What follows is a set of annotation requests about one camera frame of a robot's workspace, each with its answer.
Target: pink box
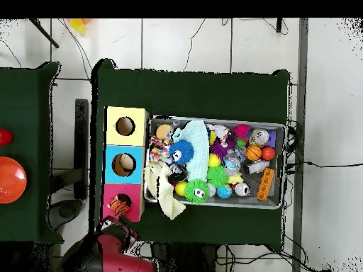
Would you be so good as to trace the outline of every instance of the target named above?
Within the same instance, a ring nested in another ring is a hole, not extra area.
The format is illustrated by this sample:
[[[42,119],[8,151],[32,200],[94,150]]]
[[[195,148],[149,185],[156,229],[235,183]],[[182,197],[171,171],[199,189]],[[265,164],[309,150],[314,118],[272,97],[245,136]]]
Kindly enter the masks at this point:
[[[107,205],[115,198],[117,194],[126,194],[131,199],[131,208],[125,217],[131,222],[140,221],[140,217],[144,211],[143,190],[140,184],[131,183],[105,183],[104,189],[104,205],[103,217],[115,216],[115,212]]]

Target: yellow box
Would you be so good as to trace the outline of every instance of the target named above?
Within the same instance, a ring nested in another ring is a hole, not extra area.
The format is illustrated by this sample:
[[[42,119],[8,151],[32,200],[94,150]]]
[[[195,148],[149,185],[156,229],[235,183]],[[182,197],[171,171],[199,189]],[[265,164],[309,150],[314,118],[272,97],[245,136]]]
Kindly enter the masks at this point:
[[[149,118],[144,108],[107,108],[106,144],[120,146],[145,146],[146,122]]]

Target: blue box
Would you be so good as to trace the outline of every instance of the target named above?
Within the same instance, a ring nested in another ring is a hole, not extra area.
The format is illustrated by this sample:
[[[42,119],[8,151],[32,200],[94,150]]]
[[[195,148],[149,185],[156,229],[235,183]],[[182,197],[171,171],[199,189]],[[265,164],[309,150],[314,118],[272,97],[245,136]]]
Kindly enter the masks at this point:
[[[143,182],[144,147],[106,145],[105,183],[136,183]],[[129,154],[136,161],[136,168],[129,176],[119,176],[112,169],[113,158],[117,154]]]

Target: light blue knit hat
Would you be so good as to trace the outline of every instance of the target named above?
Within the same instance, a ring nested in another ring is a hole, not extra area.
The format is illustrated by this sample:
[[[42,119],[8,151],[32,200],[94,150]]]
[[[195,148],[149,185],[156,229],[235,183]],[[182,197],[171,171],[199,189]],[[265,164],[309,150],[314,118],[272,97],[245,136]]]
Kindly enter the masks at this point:
[[[174,142],[186,140],[193,146],[194,156],[190,162],[186,163],[186,170],[189,173],[188,181],[201,179],[207,182],[209,141],[204,121],[193,120],[188,122],[183,130],[177,128],[173,134],[173,140]]]

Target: cup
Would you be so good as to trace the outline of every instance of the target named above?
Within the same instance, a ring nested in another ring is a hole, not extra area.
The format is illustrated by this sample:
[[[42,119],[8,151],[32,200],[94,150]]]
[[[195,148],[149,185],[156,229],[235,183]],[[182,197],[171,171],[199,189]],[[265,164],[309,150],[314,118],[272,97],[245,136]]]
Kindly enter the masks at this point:
[[[8,130],[0,129],[0,146],[10,144],[13,141],[13,135]]]

